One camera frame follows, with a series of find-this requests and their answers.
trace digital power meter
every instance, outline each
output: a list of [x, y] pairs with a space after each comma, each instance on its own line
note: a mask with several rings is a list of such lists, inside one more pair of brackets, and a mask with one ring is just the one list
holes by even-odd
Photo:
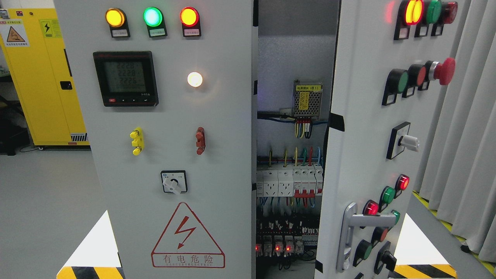
[[93, 59], [104, 106], [158, 104], [151, 51], [94, 52]]

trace gray floor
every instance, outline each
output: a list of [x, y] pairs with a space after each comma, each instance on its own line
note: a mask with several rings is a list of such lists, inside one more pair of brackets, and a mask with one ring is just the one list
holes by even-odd
[[90, 150], [0, 155], [0, 278], [55, 279], [105, 212]]
[[453, 266], [458, 274], [458, 279], [495, 279], [472, 254], [466, 254], [460, 250], [460, 241], [450, 234], [441, 222], [413, 195], [407, 212], [443, 257]]

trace open cabinet door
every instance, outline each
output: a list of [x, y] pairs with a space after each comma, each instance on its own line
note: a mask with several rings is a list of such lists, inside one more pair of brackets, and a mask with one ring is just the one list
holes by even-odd
[[[436, 36], [438, 31], [431, 36], [441, 25], [423, 24], [437, 8], [430, 7], [438, 5], [433, 2], [341, 1], [317, 279], [385, 279], [394, 268], [411, 190], [422, 181], [436, 110], [445, 98], [446, 86], [440, 84], [449, 83], [454, 67], [446, 58], [456, 50], [464, 23], [456, 17], [443, 26], [442, 36]], [[458, 1], [458, 9], [466, 4]], [[422, 7], [420, 23], [408, 28], [405, 21], [415, 21]], [[452, 3], [439, 3], [439, 8], [439, 20], [453, 16]], [[417, 27], [427, 35], [415, 37]], [[395, 34], [409, 37], [394, 40]], [[410, 186], [398, 196], [397, 189], [407, 186], [402, 175]], [[353, 216], [373, 211], [375, 204], [366, 206], [370, 200], [377, 202], [381, 217]], [[396, 225], [393, 210], [400, 215]]]

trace electrical control cabinet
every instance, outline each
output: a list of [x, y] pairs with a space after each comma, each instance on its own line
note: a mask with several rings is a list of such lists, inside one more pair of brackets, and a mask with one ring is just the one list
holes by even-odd
[[[126, 277], [388, 277], [462, 19], [395, 40], [423, 1], [55, 4]], [[102, 103], [142, 86], [99, 83], [92, 55], [130, 51], [156, 106]]]

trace warning label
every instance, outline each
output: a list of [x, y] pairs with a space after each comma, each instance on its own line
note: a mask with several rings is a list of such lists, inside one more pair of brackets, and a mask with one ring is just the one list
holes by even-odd
[[0, 35], [6, 47], [29, 47], [26, 29], [20, 19], [0, 19]]
[[40, 25], [45, 38], [62, 38], [58, 19], [40, 19]]
[[226, 257], [198, 216], [179, 203], [155, 248], [156, 268], [224, 268]]

